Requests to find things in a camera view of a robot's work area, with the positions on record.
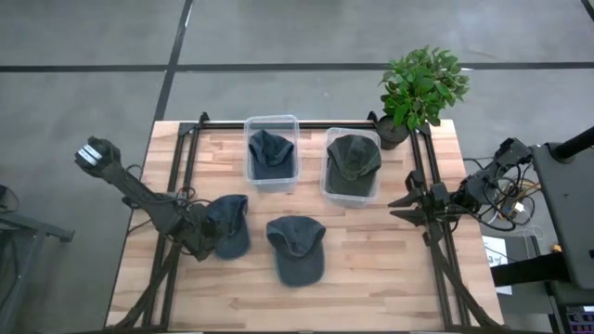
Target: transparent storage box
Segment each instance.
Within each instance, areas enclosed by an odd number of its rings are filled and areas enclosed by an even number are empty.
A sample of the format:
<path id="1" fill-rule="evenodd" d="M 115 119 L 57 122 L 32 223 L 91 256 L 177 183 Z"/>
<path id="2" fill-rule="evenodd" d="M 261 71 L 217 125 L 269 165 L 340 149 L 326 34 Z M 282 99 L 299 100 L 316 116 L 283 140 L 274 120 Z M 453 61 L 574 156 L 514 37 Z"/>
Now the transparent storage box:
<path id="1" fill-rule="evenodd" d="M 253 174 L 252 154 L 250 153 L 250 137 L 260 130 L 266 130 L 272 135 L 280 135 L 293 143 L 293 177 L 279 179 L 255 180 Z M 245 137 L 246 157 L 245 178 L 262 192 L 292 192 L 301 171 L 299 156 L 299 121 L 293 115 L 256 116 L 247 119 L 243 125 Z"/>
<path id="2" fill-rule="evenodd" d="M 342 137 L 344 135 L 362 135 L 367 138 L 373 140 L 373 142 L 377 145 L 378 150 L 380 150 L 380 137 L 373 131 L 367 130 L 355 130 L 355 129 L 342 129 L 342 128 L 329 128 L 326 131 L 326 144 L 324 146 L 324 158 L 322 159 L 322 174 L 320 177 L 320 191 L 324 197 L 340 206 L 347 207 L 347 208 L 361 208 L 366 204 L 369 204 L 375 201 L 378 196 L 380 195 L 380 170 L 375 173 L 375 177 L 373 180 L 373 186 L 371 187 L 371 191 L 369 192 L 368 197 L 358 197 L 358 196 L 350 196 L 350 195 L 340 195 L 340 194 L 332 194 L 326 191 L 326 178 L 328 174 L 328 146 L 334 142 L 334 139 L 338 137 Z"/>

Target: concrete floor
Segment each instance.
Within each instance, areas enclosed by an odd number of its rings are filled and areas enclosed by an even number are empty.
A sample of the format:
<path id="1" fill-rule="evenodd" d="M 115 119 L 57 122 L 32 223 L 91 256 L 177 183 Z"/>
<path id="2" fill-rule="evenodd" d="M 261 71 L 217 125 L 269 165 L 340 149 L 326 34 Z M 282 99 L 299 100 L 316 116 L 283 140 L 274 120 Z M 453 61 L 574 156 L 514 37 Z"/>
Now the concrete floor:
<path id="1" fill-rule="evenodd" d="M 183 4 L 0 2 L 0 66 L 166 64 Z M 196 0 L 179 62 L 385 62 L 426 44 L 466 62 L 594 61 L 593 41 L 594 22 L 579 0 Z M 468 74 L 466 103 L 444 112 L 467 157 L 491 155 L 508 136 L 563 140 L 594 123 L 594 70 Z M 96 135 L 121 148 L 124 164 L 142 163 L 163 76 L 0 73 L 0 184 L 19 195 L 22 213 L 76 230 L 71 244 L 45 244 L 18 333 L 101 328 L 130 211 L 115 188 L 78 169 L 74 153 Z M 164 118 L 208 111 L 215 120 L 286 112 L 361 119 L 381 109 L 380 78 L 377 71 L 177 73 Z M 536 201 L 547 250 L 556 237 L 543 199 Z"/>

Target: gray baseball cap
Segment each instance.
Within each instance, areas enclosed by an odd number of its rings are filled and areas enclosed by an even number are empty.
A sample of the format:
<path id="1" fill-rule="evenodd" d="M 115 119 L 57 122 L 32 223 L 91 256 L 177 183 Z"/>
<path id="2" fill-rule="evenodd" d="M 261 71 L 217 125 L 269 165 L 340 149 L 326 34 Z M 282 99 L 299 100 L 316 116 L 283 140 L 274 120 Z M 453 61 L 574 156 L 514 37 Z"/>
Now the gray baseball cap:
<path id="1" fill-rule="evenodd" d="M 228 226 L 228 233 L 214 248 L 216 256 L 233 260 L 244 255 L 250 248 L 250 234 L 245 219 L 248 211 L 248 197 L 225 195 L 215 199 L 206 208 L 206 216 L 216 225 Z"/>
<path id="2" fill-rule="evenodd" d="M 276 250 L 281 282 L 304 287 L 324 276 L 324 234 L 326 227 L 309 217 L 286 216 L 268 223 L 266 237 Z"/>
<path id="3" fill-rule="evenodd" d="M 362 135 L 344 135 L 327 148 L 326 191 L 332 194 L 366 197 L 381 167 L 380 149 Z"/>
<path id="4" fill-rule="evenodd" d="M 280 135 L 260 130 L 250 137 L 254 180 L 281 179 L 295 176 L 294 145 Z"/>

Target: butcher block tabletop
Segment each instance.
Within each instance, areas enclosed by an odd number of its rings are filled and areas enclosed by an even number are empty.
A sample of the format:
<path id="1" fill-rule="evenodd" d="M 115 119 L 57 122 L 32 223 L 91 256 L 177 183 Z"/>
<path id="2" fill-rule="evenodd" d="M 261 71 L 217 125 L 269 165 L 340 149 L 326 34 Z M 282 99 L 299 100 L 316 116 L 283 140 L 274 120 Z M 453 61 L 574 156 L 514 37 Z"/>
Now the butcher block tabletop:
<path id="1" fill-rule="evenodd" d="M 148 146 L 142 182 L 165 192 L 179 122 L 156 122 Z M 439 172 L 455 190 L 466 171 L 454 123 L 433 127 Z M 424 228 L 395 218 L 387 204 L 407 193 L 405 178 L 415 168 L 410 140 L 381 151 L 379 198 L 362 209 L 328 203 L 320 192 L 325 130 L 301 130 L 302 172 L 291 194 L 258 193 L 243 174 L 246 143 L 242 130 L 200 131 L 194 163 L 194 199 L 227 194 L 249 197 L 247 222 L 252 246 L 247 254 L 223 261 L 214 254 L 202 262 L 182 255 L 175 282 L 170 330 L 188 331 L 376 331 L 443 329 L 433 265 L 421 237 Z M 189 138 L 184 145 L 178 186 L 182 184 Z M 425 145 L 425 173 L 431 182 Z M 321 280 L 288 288 L 278 279 L 274 252 L 265 236 L 268 222 L 305 215 L 327 228 L 323 238 L 326 270 Z M 136 211 L 130 227 L 148 220 Z M 155 253 L 153 225 L 138 228 L 125 241 L 106 325 L 120 321 L 147 286 Z M 502 316 L 484 253 L 479 225 L 462 218 L 454 233 L 462 279 L 471 294 L 499 323 Z M 458 321 L 455 295 L 448 298 Z M 162 293 L 155 316 L 161 314 Z"/>

